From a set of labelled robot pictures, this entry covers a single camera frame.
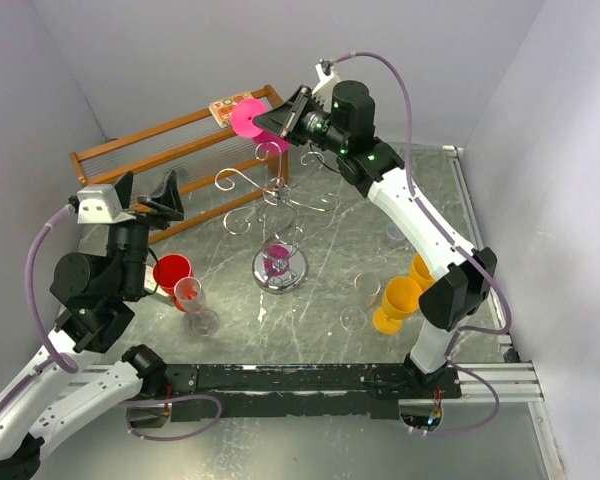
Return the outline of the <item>pink wine glass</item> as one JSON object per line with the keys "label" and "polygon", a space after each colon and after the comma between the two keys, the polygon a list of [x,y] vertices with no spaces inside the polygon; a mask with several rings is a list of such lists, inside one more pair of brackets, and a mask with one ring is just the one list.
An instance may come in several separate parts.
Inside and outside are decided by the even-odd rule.
{"label": "pink wine glass", "polygon": [[256,116],[267,112],[268,108],[262,101],[255,98],[244,99],[233,108],[231,127],[237,136],[253,141],[257,154],[284,154],[289,150],[290,144],[254,123]]}

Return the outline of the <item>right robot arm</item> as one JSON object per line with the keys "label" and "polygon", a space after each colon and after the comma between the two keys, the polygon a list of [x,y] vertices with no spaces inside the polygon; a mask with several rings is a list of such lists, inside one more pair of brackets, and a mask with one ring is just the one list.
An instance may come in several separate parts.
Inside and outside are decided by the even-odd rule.
{"label": "right robot arm", "polygon": [[301,86],[289,100],[250,120],[294,146],[312,143],[335,154],[341,176],[389,217],[423,259],[434,283],[419,300],[425,321],[407,356],[414,367],[404,374],[406,390],[423,398],[439,384],[437,371],[459,323],[486,300],[497,257],[453,231],[409,181],[404,158],[375,134],[375,107],[366,85],[347,80],[333,87],[329,109]]}

